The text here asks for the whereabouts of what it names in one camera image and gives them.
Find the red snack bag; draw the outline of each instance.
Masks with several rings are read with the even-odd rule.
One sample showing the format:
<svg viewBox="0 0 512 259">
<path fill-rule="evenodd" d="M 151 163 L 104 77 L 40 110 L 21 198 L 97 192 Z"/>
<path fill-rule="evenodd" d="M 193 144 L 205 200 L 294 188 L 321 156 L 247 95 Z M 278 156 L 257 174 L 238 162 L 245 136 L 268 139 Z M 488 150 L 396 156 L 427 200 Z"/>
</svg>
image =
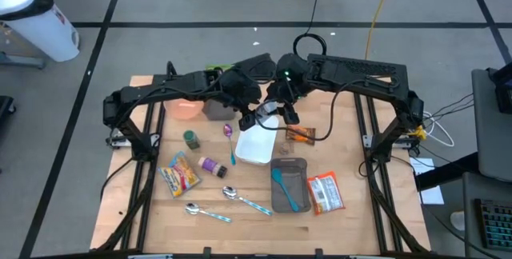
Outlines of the red snack bag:
<svg viewBox="0 0 512 259">
<path fill-rule="evenodd" d="M 313 198 L 316 215 L 336 209 L 345 209 L 333 171 L 307 178 L 307 187 Z"/>
</svg>

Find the yellow package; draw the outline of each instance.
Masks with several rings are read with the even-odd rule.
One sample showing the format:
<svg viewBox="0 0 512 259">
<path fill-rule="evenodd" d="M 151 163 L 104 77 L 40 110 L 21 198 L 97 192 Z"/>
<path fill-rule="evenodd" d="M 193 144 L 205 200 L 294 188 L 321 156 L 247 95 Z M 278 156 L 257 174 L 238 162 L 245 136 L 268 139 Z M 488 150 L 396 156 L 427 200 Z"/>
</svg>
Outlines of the yellow package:
<svg viewBox="0 0 512 259">
<path fill-rule="evenodd" d="M 201 181 L 201 178 L 190 168 L 183 151 L 174 156 L 169 167 L 158 167 L 158 171 L 166 180 L 173 198 L 183 195 L 185 191 Z"/>
</svg>

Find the white cable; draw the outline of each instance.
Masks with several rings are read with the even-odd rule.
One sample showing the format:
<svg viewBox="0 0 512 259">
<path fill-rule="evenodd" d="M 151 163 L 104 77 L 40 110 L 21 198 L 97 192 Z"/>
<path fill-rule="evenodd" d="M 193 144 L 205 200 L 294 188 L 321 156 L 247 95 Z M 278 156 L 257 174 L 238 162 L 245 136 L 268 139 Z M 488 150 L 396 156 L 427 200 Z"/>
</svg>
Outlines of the white cable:
<svg viewBox="0 0 512 259">
<path fill-rule="evenodd" d="M 442 126 L 441 126 L 441 124 L 439 124 L 438 119 L 434 119 L 434 118 L 432 118 L 432 113 L 427 112 L 427 111 L 423 111 L 423 117 L 425 117 L 425 116 L 426 116 L 427 118 L 429 118 L 429 119 L 432 121 L 432 123 L 431 123 L 432 128 L 430 129 L 430 131 L 425 130 L 425 131 L 426 131 L 426 136 L 428 136 L 428 137 L 430 137 L 430 138 L 434 139 L 435 141 L 437 141 L 437 142 L 439 142 L 439 143 L 443 144 L 444 146 L 447 146 L 447 147 L 454 147 L 454 146 L 455 146 L 455 141 L 454 141 L 454 139 L 450 136 L 450 134 L 448 133 L 448 131 L 446 131 L 446 129 L 444 129 L 444 127 L 442 127 Z M 432 133 L 434 132 L 434 127 L 435 127 L 435 126 L 439 126 L 439 128 L 441 129 L 441 131 L 442 131 L 442 132 L 446 135 L 446 137 L 448 137 L 448 139 L 450 140 L 450 143 L 446 143 L 446 142 L 444 142 L 443 140 L 438 139 L 437 137 L 435 137 L 434 135 L 432 135 Z"/>
</svg>

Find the wooden tabletop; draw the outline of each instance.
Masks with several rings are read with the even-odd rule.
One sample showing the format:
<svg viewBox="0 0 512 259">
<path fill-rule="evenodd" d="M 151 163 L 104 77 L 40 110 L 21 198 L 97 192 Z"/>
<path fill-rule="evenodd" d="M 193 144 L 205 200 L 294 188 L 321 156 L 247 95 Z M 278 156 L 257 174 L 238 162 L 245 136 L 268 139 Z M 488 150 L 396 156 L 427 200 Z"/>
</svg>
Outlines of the wooden tabletop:
<svg viewBox="0 0 512 259">
<path fill-rule="evenodd" d="M 150 84 L 151 80 L 151 76 L 134 76 L 130 84 L 142 86 Z M 333 94 L 315 91 L 295 105 L 301 126 L 316 128 L 317 137 L 323 136 L 329 127 L 332 97 Z M 153 127 L 156 126 L 158 108 L 159 104 L 155 106 Z M 394 110 L 389 103 L 379 101 L 375 102 L 375 108 L 379 126 L 384 129 L 394 118 Z M 140 129 L 145 114 L 146 106 L 139 106 L 131 115 Z M 238 126 L 239 118 L 238 114 L 229 123 Z M 221 188 L 230 185 L 238 189 L 240 196 L 271 209 L 270 167 L 251 165 L 240 160 L 236 166 L 232 166 L 229 143 L 222 133 L 224 124 L 208 121 L 204 114 L 189 121 L 178 121 L 166 115 L 158 166 L 169 165 L 172 157 L 182 150 L 202 182 L 181 197 L 173 199 L 163 178 L 157 174 L 144 252 L 202 253 L 203 248 L 209 246 L 213 253 L 312 254 L 314 249 L 322 248 L 325 254 L 379 254 L 368 183 L 357 171 L 363 155 L 352 93 L 345 92 L 338 96 L 334 109 L 334 128 L 327 140 L 316 142 L 314 146 L 294 143 L 294 152 L 287 156 L 305 158 L 308 177 L 328 171 L 336 173 L 346 208 L 319 216 L 314 215 L 312 208 L 308 213 L 274 213 L 269 217 L 241 201 L 225 199 Z M 182 139 L 185 130 L 193 130 L 198 135 L 201 141 L 199 151 L 194 152 L 186 146 Z M 237 139 L 238 130 L 235 130 L 233 147 Z M 284 141 L 284 131 L 278 131 L 273 157 L 283 157 L 278 150 Z M 114 151 L 110 173 L 130 155 L 129 148 Z M 409 160 L 407 153 L 402 150 L 394 150 L 393 155 Z M 197 162 L 201 156 L 225 165 L 228 168 L 226 177 L 214 177 L 198 168 Z M 134 166 L 132 164 L 127 167 L 106 187 L 91 248 L 103 243 L 126 213 Z M 430 243 L 411 168 L 392 159 L 388 163 L 388 172 L 397 215 L 418 242 L 429 249 Z M 230 217 L 233 222 L 225 223 L 204 215 L 189 215 L 184 210 L 188 202 L 195 202 L 207 211 Z M 388 249 L 393 249 L 389 222 L 386 215 L 382 214 Z M 138 224 L 137 216 L 130 246 L 135 246 Z"/>
</svg>

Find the white trash can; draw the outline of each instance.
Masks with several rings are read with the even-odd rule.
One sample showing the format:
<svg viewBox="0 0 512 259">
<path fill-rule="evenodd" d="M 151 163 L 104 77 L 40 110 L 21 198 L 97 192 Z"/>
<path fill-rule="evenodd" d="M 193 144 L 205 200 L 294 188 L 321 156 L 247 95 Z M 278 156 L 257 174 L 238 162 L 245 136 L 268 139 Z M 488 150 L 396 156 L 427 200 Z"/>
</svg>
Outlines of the white trash can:
<svg viewBox="0 0 512 259">
<path fill-rule="evenodd" d="M 0 21 L 56 62 L 75 58 L 79 35 L 54 0 L 0 0 Z"/>
</svg>

